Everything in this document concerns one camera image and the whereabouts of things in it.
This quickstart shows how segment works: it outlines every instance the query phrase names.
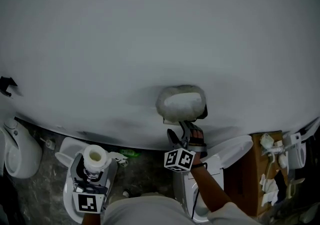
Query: toilet paper roll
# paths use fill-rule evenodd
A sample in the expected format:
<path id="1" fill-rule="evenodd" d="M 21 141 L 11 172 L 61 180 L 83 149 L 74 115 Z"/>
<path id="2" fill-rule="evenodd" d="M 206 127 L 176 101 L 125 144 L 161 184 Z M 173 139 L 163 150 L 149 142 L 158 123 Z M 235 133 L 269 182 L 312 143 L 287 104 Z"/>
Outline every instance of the toilet paper roll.
<path id="1" fill-rule="evenodd" d="M 85 169 L 93 174 L 106 169 L 112 161 L 108 158 L 107 152 L 98 145 L 87 146 L 83 152 L 83 159 Z"/>

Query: green object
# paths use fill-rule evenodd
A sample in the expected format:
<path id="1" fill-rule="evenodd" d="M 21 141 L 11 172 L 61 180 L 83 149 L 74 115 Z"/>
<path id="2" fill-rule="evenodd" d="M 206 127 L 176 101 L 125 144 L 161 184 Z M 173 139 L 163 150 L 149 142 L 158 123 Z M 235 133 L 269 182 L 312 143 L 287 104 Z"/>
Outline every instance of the green object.
<path id="1" fill-rule="evenodd" d="M 141 155 L 141 153 L 137 153 L 132 149 L 120 149 L 119 152 L 127 158 L 137 158 Z"/>

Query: black cable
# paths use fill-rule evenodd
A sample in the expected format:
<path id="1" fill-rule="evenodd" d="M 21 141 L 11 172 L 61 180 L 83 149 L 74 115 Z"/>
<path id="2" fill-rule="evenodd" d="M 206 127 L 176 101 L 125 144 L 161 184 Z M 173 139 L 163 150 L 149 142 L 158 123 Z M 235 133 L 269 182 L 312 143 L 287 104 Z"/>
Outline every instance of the black cable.
<path id="1" fill-rule="evenodd" d="M 203 163 L 203 165 L 199 166 L 199 167 L 202 167 L 204 166 L 205 169 L 208 169 L 208 164 L 207 163 Z M 198 192 L 196 193 L 196 196 L 195 196 L 195 200 L 194 200 L 194 204 L 193 204 L 193 208 L 192 208 L 192 216 L 191 216 L 191 220 L 194 219 L 194 215 L 195 215 L 195 209 L 196 209 L 196 204 L 197 204 L 197 200 L 198 200 L 198 196 L 199 196 L 199 188 L 198 188 Z"/>
<path id="2" fill-rule="evenodd" d="M 191 166 L 191 169 L 193 169 L 193 168 L 198 168 L 198 167 L 204 167 L 206 164 L 207 164 L 207 163 L 193 164 L 193 165 Z"/>

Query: white fabric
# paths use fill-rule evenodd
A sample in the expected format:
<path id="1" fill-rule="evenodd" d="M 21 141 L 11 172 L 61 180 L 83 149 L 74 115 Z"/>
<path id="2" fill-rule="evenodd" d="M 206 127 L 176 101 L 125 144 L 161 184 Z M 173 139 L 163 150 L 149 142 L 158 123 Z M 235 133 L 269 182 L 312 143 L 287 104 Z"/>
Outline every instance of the white fabric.
<path id="1" fill-rule="evenodd" d="M 234 203 L 208 215 L 214 225 L 259 225 Z M 164 196 L 141 196 L 116 201 L 104 213 L 103 225 L 195 225 L 181 205 Z"/>
<path id="2" fill-rule="evenodd" d="M 170 122 L 192 121 L 201 116 L 206 108 L 205 92 L 195 85 L 167 87 L 159 94 L 155 103 L 160 116 Z"/>

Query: white shirt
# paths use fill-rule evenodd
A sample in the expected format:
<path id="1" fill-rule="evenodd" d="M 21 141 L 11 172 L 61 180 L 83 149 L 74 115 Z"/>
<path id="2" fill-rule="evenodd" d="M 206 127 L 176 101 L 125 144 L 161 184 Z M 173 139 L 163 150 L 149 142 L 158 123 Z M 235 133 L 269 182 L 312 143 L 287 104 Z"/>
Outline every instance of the white shirt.
<path id="1" fill-rule="evenodd" d="M 214 225 L 259 225 L 229 202 L 208 215 Z M 164 196 L 141 196 L 118 200 L 104 213 L 103 225 L 195 225 L 180 203 Z"/>

